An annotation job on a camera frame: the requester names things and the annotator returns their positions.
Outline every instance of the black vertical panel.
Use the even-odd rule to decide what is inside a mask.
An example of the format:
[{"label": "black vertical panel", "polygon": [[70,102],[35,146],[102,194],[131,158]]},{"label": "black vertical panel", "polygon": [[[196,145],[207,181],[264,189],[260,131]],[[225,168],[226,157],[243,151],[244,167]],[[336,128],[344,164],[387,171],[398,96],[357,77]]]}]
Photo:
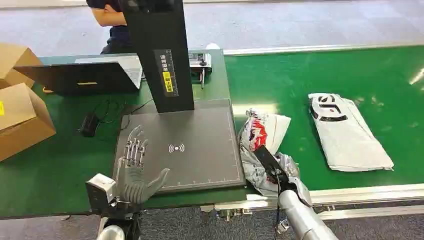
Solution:
[{"label": "black vertical panel", "polygon": [[120,0],[120,4],[157,111],[193,110],[183,1]]}]

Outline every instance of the power adapter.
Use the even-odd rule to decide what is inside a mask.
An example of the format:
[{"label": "power adapter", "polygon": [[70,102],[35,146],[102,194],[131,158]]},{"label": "power adapter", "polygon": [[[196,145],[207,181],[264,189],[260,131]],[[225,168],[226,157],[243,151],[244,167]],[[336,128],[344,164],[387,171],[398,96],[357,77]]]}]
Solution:
[{"label": "power adapter", "polygon": [[96,129],[100,124],[100,119],[96,116],[94,112],[90,112],[85,116],[84,121],[82,122],[79,132],[83,137],[92,138],[96,135]]}]

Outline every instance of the black sticker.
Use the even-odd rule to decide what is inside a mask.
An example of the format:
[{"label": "black sticker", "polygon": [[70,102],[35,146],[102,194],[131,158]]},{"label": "black sticker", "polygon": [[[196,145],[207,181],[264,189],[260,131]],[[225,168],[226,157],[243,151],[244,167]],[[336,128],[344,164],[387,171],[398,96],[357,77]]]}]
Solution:
[{"label": "black sticker", "polygon": [[174,71],[174,62],[170,49],[157,49],[154,51],[156,64],[161,75],[163,94],[166,97],[178,97],[177,80]]}]

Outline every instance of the yellow label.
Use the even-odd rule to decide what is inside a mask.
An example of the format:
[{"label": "yellow label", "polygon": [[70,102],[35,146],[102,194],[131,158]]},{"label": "yellow label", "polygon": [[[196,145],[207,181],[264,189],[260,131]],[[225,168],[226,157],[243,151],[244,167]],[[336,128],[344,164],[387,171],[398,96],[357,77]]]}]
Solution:
[{"label": "yellow label", "polygon": [[162,72],[163,81],[165,82],[165,88],[167,93],[171,93],[174,91],[174,87],[172,86],[171,74],[169,71]]},{"label": "yellow label", "polygon": [[5,114],[5,107],[3,106],[3,102],[0,101],[0,116]]},{"label": "yellow label", "polygon": [[89,82],[78,82],[77,85],[96,85],[97,82],[89,81]]}]

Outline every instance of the crumpled plastic bag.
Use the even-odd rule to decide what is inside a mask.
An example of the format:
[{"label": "crumpled plastic bag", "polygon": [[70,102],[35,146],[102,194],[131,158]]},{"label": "crumpled plastic bag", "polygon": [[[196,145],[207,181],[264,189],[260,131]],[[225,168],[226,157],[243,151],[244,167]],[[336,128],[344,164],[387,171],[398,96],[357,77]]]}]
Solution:
[{"label": "crumpled plastic bag", "polygon": [[299,168],[292,157],[277,153],[291,119],[278,114],[259,113],[254,109],[246,111],[246,115],[248,119],[238,134],[244,175],[262,195],[277,197],[278,185],[268,178],[253,151],[265,145],[289,177],[299,177]]}]

